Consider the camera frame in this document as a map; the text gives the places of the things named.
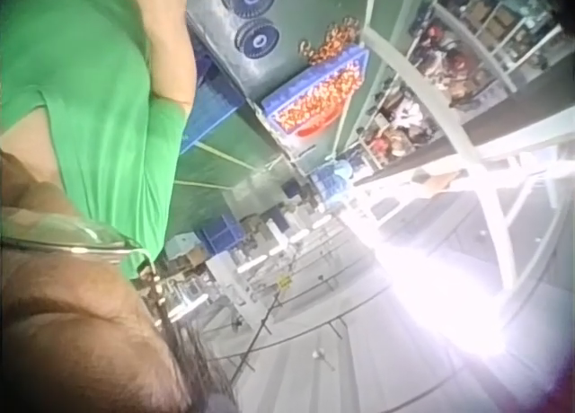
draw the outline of fluorescent light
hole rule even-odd
[[[263,254],[261,255],[259,258],[255,258],[252,259],[248,262],[245,262],[243,265],[241,265],[238,269],[237,272],[239,274],[242,274],[245,271],[249,271],[250,269],[252,269],[253,267],[256,267],[258,265],[260,265],[263,261],[265,261],[268,258],[267,254]]]
[[[168,317],[170,318],[171,322],[175,322],[178,321],[179,319],[181,319],[183,316],[185,316],[186,314],[189,314],[190,312],[193,312],[196,308],[198,308],[200,305],[202,305],[205,301],[207,301],[209,298],[208,294],[203,294],[202,296],[200,296],[198,299],[196,299],[195,301],[192,301],[191,303],[185,304],[185,303],[181,303],[180,305],[176,305],[175,307],[173,307],[173,309],[168,313]],[[160,326],[162,324],[161,321],[155,321],[155,326]]]
[[[292,244],[295,244],[296,242],[302,241],[307,235],[309,235],[309,229],[304,229],[304,230],[299,231],[298,233],[294,234],[294,236],[289,238],[289,241]]]
[[[177,316],[182,310],[185,310],[185,308],[186,306],[183,303],[176,305],[168,312],[168,317],[171,319],[173,316]]]
[[[312,224],[312,229],[317,229],[319,227],[322,227],[324,224],[329,223],[330,220],[332,220],[332,218],[333,218],[333,215],[331,215],[331,214],[324,215],[317,222]]]
[[[280,244],[275,246],[273,249],[270,250],[270,256],[275,256],[276,254],[280,254],[283,250],[287,247],[286,244]]]

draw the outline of sign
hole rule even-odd
[[[281,276],[278,280],[278,288],[280,291],[285,292],[291,287],[291,277]]]

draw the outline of hand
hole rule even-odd
[[[188,0],[136,0],[148,34],[161,34],[185,22]]]

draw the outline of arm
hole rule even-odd
[[[187,118],[196,93],[196,63],[182,17],[164,31],[147,31],[151,43],[152,92],[177,102]]]
[[[186,27],[187,0],[136,0],[151,45],[152,92],[190,114],[196,64]]]

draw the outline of green shirt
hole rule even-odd
[[[68,197],[155,258],[186,118],[151,95],[137,5],[3,0],[0,8],[0,127],[45,108]],[[124,275],[136,277],[138,263],[122,267]]]

